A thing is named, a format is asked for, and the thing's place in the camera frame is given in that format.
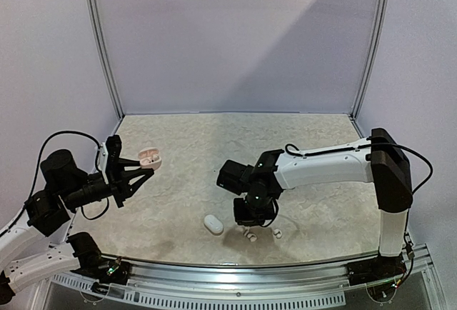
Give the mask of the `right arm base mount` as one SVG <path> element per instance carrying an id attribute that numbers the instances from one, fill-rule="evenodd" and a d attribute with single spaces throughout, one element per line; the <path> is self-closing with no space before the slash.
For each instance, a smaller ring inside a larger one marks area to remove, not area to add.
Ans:
<path id="1" fill-rule="evenodd" d="M 351 286 L 367 284 L 400 276 L 401 278 L 393 283 L 393 288 L 398 288 L 411 275 L 415 258 L 411 237 L 407 234 L 403 240 L 406 256 L 411 262 L 409 269 L 406 268 L 402 253 L 395 257 L 385 257 L 378 254 L 371 259 L 346 264 L 349 284 Z"/>

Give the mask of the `white oval earbud case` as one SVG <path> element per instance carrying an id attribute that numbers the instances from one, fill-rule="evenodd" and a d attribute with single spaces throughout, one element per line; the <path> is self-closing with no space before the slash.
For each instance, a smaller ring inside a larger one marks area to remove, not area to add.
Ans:
<path id="1" fill-rule="evenodd" d="M 213 214 L 204 217 L 204 226 L 214 235 L 220 235 L 224 232 L 224 224 Z"/>

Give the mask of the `pink round earbud case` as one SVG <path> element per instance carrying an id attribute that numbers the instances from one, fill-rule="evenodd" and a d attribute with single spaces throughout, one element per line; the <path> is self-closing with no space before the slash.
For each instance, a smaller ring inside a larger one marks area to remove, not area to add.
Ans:
<path id="1" fill-rule="evenodd" d="M 149 147 L 138 153 L 138 160 L 142 169 L 157 170 L 162 164 L 160 151 L 157 148 Z"/>

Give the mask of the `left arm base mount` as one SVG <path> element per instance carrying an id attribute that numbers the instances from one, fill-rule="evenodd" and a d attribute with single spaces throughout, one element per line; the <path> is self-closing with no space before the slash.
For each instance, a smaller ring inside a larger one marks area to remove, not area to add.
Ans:
<path id="1" fill-rule="evenodd" d="M 73 257 L 79 263 L 79 267 L 71 272 L 98 280 L 100 284 L 127 285 L 131 264 L 122 257 L 104 258 L 89 233 L 70 235 L 66 243 L 71 245 Z"/>

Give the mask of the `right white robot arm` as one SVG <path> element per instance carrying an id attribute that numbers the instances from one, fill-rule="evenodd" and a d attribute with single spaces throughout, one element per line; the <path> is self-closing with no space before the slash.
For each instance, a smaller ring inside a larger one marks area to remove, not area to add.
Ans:
<path id="1" fill-rule="evenodd" d="M 377 279 L 397 265 L 408 212 L 413 202 L 411 167 L 401 147 L 382 128 L 340 146 L 308 151 L 263 152 L 255 165 L 236 165 L 233 215 L 239 226 L 265 226 L 276 219 L 286 190 L 312 184 L 373 184 L 381 212 L 378 256 L 369 264 Z"/>

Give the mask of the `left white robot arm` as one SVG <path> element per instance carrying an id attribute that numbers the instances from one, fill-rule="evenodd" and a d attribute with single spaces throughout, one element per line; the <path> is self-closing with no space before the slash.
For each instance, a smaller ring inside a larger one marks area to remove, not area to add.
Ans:
<path id="1" fill-rule="evenodd" d="M 71 152 L 60 149 L 41 163 L 46 185 L 30 196 L 16 218 L 1 232 L 1 303 L 31 284 L 71 271 L 99 284 L 125 285 L 131 265 L 122 258 L 106 259 L 87 232 L 68 236 L 43 253 L 23 257 L 35 243 L 49 238 L 69 222 L 71 212 L 85 205 L 114 199 L 118 207 L 131 198 L 162 164 L 157 149 L 146 149 L 136 160 L 103 153 L 99 171 L 87 174 Z"/>

